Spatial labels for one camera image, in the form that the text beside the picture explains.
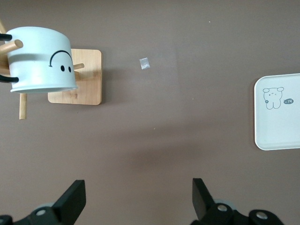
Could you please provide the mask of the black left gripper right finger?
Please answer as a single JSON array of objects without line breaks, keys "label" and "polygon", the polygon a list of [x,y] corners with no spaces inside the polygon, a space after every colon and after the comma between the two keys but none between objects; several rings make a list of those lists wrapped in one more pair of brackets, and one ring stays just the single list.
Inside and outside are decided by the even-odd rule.
[{"label": "black left gripper right finger", "polygon": [[201,178],[193,178],[192,203],[197,219],[190,225],[248,225],[248,217],[224,202],[216,202]]}]

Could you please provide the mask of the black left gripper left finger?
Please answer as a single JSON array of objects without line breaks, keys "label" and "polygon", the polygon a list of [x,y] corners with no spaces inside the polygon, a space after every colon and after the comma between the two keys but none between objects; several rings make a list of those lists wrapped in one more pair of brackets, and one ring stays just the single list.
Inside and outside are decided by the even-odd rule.
[{"label": "black left gripper left finger", "polygon": [[75,180],[51,207],[40,207],[14,225],[74,225],[85,205],[85,181]]}]

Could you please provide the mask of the white cup black handle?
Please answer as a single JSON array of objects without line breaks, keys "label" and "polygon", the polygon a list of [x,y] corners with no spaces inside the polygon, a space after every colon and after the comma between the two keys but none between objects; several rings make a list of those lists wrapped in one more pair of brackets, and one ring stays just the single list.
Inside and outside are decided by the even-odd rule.
[{"label": "white cup black handle", "polygon": [[0,34],[0,41],[20,40],[22,48],[7,53],[10,76],[0,72],[0,83],[11,92],[48,93],[77,89],[69,39],[43,27],[19,27]]}]

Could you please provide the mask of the wooden cup rack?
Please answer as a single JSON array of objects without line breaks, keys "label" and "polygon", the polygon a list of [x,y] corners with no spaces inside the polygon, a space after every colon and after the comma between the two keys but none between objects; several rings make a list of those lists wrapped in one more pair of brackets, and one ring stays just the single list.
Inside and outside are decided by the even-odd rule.
[{"label": "wooden cup rack", "polygon": [[[6,34],[7,32],[8,30],[5,29],[0,20],[0,34]],[[0,45],[0,72],[3,72],[4,76],[10,76],[7,53],[22,48],[22,46],[23,43],[20,40],[4,42],[4,44]],[[99,50],[72,48],[71,53],[77,89],[48,92],[46,94],[49,102],[75,105],[100,104],[102,101],[102,53]],[[28,94],[19,93],[19,118],[21,120],[27,117]]]}]

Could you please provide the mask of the cream tray with bear print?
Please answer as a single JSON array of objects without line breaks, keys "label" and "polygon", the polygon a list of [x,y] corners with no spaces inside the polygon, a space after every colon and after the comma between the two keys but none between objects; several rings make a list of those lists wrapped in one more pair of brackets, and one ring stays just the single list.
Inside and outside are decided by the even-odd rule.
[{"label": "cream tray with bear print", "polygon": [[300,149],[300,73],[256,81],[254,137],[261,150]]}]

